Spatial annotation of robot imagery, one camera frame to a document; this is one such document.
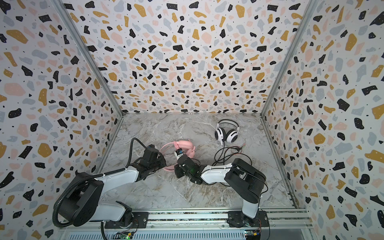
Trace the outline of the pink headphones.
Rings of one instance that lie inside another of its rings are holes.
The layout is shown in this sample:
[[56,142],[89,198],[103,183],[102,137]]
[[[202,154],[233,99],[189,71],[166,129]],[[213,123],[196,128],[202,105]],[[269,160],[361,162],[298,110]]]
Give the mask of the pink headphones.
[[190,159],[193,159],[196,153],[196,147],[190,140],[188,141],[180,140],[180,141],[173,141],[173,142],[167,143],[164,146],[162,146],[160,153],[163,156],[165,156],[166,151],[170,150],[172,147],[175,148],[174,155],[177,158],[177,160],[183,155],[186,155]]

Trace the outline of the white black headphones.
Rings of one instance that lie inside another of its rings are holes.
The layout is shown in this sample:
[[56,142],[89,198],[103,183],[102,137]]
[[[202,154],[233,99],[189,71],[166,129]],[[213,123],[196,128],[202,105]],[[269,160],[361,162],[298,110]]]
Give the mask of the white black headphones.
[[[228,132],[221,127],[222,124],[228,124],[234,126],[234,129],[230,129]],[[224,143],[233,144],[239,136],[240,125],[230,119],[222,119],[217,123],[215,130],[215,139],[223,146]]]

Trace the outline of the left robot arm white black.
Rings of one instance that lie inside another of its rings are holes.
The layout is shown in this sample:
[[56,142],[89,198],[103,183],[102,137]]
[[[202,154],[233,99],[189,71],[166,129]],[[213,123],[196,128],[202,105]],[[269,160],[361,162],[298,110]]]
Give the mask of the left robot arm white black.
[[166,166],[166,160],[154,145],[145,148],[142,157],[122,169],[90,175],[78,173],[54,204],[55,227],[79,227],[88,222],[112,222],[119,228],[134,224],[133,210],[122,202],[103,203],[106,192],[126,184],[145,180]]

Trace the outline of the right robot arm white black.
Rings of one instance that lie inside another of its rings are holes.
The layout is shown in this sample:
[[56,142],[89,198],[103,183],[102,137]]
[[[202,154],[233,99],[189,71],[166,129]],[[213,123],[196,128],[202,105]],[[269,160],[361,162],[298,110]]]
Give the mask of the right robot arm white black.
[[174,171],[178,179],[186,176],[197,185],[226,183],[243,199],[242,212],[249,219],[256,217],[263,189],[267,187],[266,176],[239,158],[223,166],[199,166],[183,155],[178,159]]

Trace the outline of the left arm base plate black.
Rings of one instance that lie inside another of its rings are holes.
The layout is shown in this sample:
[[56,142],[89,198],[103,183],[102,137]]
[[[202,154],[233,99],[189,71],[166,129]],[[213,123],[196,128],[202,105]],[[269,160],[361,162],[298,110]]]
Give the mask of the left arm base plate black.
[[148,212],[132,212],[125,214],[119,221],[108,221],[105,229],[145,229],[149,219]]

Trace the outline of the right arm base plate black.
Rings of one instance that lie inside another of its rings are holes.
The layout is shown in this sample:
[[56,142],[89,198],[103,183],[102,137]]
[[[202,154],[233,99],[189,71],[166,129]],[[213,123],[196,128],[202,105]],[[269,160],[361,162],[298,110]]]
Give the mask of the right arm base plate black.
[[242,211],[229,211],[227,223],[231,228],[259,228],[270,226],[267,212],[262,210],[258,210],[256,216],[253,219],[244,215]]

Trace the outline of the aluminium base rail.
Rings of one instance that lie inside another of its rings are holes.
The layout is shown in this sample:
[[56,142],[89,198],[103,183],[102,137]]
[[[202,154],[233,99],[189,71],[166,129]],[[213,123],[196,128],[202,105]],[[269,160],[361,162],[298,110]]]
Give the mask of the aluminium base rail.
[[239,209],[138,210],[132,228],[107,224],[109,240],[315,240],[314,228],[304,209],[261,209],[256,226],[234,228]]

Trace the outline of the aluminium corner post left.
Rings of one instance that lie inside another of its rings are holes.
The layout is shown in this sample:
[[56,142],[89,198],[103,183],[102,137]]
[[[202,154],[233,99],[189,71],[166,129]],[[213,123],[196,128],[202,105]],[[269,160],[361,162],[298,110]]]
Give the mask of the aluminium corner post left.
[[90,69],[96,75],[96,78],[98,79],[99,83],[103,87],[103,90],[104,90],[105,94],[107,95],[108,99],[110,100],[111,105],[114,107],[119,118],[122,118],[123,117],[123,111],[120,109],[119,104],[118,104],[117,100],[115,99],[114,95],[112,94],[112,91],[109,88],[107,82],[105,81],[100,69],[98,68],[97,64],[95,63],[93,57],[91,56],[86,44],[82,40],[81,35],[80,35],[79,31],[77,30],[77,28],[76,28],[73,20],[71,19],[69,13],[67,12],[63,2],[53,0],[52,4],[53,4],[56,12],[58,13],[59,17],[64,22],[69,33],[73,37],[73,40],[77,44],[81,54],[84,56]]

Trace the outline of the aluminium corner post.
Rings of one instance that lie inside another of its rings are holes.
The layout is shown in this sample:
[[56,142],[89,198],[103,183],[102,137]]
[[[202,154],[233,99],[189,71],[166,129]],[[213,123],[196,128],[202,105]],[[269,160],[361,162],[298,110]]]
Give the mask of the aluminium corner post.
[[282,64],[282,67],[277,75],[277,79],[276,81],[274,82],[273,86],[271,87],[271,91],[270,91],[270,94],[265,102],[265,105],[262,109],[262,112],[260,114],[261,118],[263,119],[264,116],[267,115],[267,112],[268,112],[268,108],[271,104],[271,102],[273,101],[273,98],[274,98],[274,94],[277,92],[278,90],[278,87],[279,85],[281,84],[282,80],[283,80],[283,77],[289,67],[289,64],[291,62],[291,59],[293,58],[295,52],[296,52],[296,49],[303,37],[303,34],[306,30],[306,27],[307,27],[307,24],[308,22],[310,21],[310,17],[312,16],[312,14],[314,13],[316,7],[317,7],[317,4],[318,4],[319,1],[317,0],[310,0],[309,1],[309,4],[304,12],[304,15],[303,15],[303,19],[301,20],[299,26],[298,26],[298,30],[293,38],[293,41],[290,45],[290,48],[288,49],[288,52],[284,58],[284,61],[283,61],[283,64]]
[[73,20],[71,19],[69,13],[67,12],[63,2],[53,0],[52,4],[53,4],[56,12],[58,13],[59,17],[64,22],[69,33],[73,37],[73,40],[77,44],[81,54],[84,56],[90,69],[96,75],[96,78],[98,79],[99,83],[103,87],[103,90],[104,90],[105,94],[107,95],[108,99],[110,100],[111,105],[114,107],[119,118],[122,118],[123,117],[123,111],[120,109],[119,104],[118,104],[117,100],[115,99],[114,95],[112,94],[112,91],[109,88],[107,82],[105,81],[100,69],[98,68],[97,64],[95,63],[93,57],[91,56],[86,44],[82,40],[81,35],[80,35],[79,31],[77,30],[77,28],[76,28]]

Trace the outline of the aluminium corner post right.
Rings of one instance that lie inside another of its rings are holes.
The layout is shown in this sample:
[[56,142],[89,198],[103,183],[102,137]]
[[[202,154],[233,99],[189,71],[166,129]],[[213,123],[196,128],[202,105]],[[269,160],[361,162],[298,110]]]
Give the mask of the aluminium corner post right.
[[278,87],[279,85],[281,84],[282,80],[283,80],[283,77],[289,67],[289,64],[291,62],[291,59],[293,58],[295,52],[296,52],[296,49],[303,37],[303,34],[306,30],[306,27],[307,27],[307,24],[308,22],[310,21],[310,17],[312,16],[312,14],[314,13],[316,7],[317,7],[317,4],[318,4],[319,1],[317,0],[310,0],[309,1],[309,4],[304,12],[304,15],[303,15],[303,19],[301,20],[299,26],[298,26],[298,30],[293,38],[293,41],[290,45],[290,48],[288,49],[288,52],[284,58],[284,61],[283,61],[283,64],[282,64],[282,67],[277,75],[277,79],[276,81],[274,82],[273,86],[271,87],[271,91],[270,91],[270,94],[265,102],[265,105],[262,109],[262,112],[260,114],[261,118],[263,119],[264,116],[267,115],[267,112],[268,112],[268,108],[271,104],[271,102],[273,101],[273,98],[274,98],[274,94],[277,92],[278,90]]

